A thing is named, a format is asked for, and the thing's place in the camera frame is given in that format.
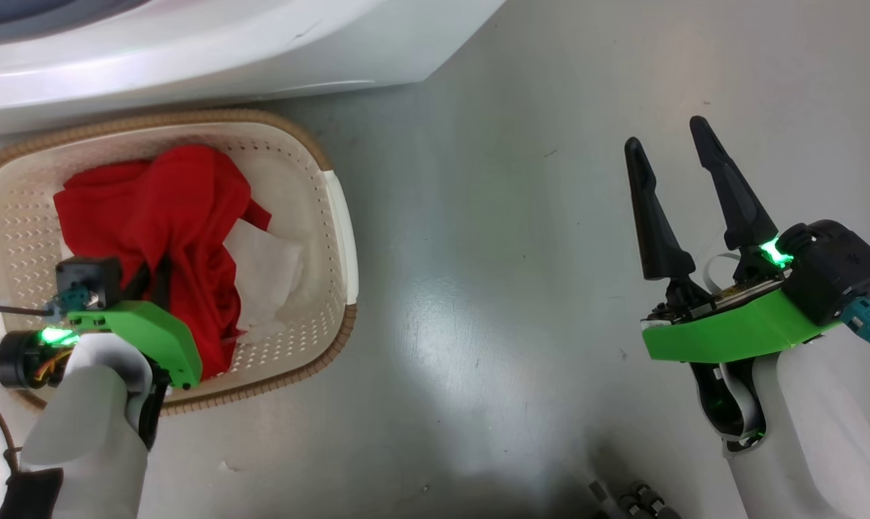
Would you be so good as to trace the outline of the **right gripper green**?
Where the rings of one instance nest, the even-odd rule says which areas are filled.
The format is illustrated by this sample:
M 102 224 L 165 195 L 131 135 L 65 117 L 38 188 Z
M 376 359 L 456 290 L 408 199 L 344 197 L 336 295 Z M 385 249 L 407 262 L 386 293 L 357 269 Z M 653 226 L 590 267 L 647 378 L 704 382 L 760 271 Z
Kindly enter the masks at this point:
M 657 198 L 657 178 L 642 142 L 629 138 L 623 154 L 642 273 L 646 280 L 669 280 L 665 302 L 640 322 L 649 357 L 731 363 L 806 344 L 831 329 L 831 324 L 814 324 L 781 292 L 793 260 L 764 245 L 778 236 L 778 228 L 708 120 L 692 116 L 689 128 L 701 166 L 714 181 L 725 245 L 740 249 L 729 257 L 741 270 L 766 268 L 767 273 L 745 273 L 734 285 L 712 292 L 691 280 L 694 260 L 680 247 Z

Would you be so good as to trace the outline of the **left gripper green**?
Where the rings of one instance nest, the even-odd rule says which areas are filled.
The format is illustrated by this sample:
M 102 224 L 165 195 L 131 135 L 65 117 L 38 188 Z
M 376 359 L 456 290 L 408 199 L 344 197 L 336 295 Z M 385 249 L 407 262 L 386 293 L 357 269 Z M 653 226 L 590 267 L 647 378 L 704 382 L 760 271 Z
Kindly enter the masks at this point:
M 168 372 L 173 387 L 190 390 L 200 385 L 202 360 L 190 328 L 165 310 L 172 299 L 171 257 L 164 255 L 154 270 L 154 303 L 142 301 L 151 283 L 152 271 L 144 262 L 123 288 L 125 301 L 66 315 L 66 323 L 79 335 L 70 369 L 106 361 L 112 367 L 144 372 L 152 361 Z

